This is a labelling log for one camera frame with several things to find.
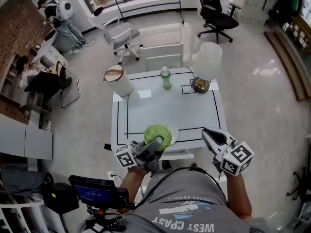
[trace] plastic water bottle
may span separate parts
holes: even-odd
[[[167,67],[162,67],[162,71],[161,71],[161,78],[163,80],[163,88],[168,90],[171,88],[172,83],[170,81],[171,78],[171,72],[167,69]]]

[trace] white plate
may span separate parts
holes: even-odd
[[[178,127],[176,126],[176,124],[171,123],[171,122],[163,122],[161,123],[161,125],[165,126],[166,128],[169,129],[169,131],[171,131],[172,133],[171,145],[172,145],[178,139],[178,136],[179,136]]]

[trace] brick wall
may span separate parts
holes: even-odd
[[[43,16],[31,0],[9,0],[0,8],[0,79],[12,58],[18,53],[31,60],[29,48],[41,45],[49,28],[42,26]],[[18,107],[0,97],[0,113],[28,123]]]

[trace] gray t-shirt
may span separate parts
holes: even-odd
[[[158,172],[146,194],[167,174]],[[263,218],[244,222],[226,206],[211,178],[197,171],[170,175],[139,208],[123,215],[126,233],[269,233]]]

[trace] monitor screen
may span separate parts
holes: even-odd
[[[78,197],[82,202],[92,202],[98,204],[112,204],[111,191],[75,185]]]

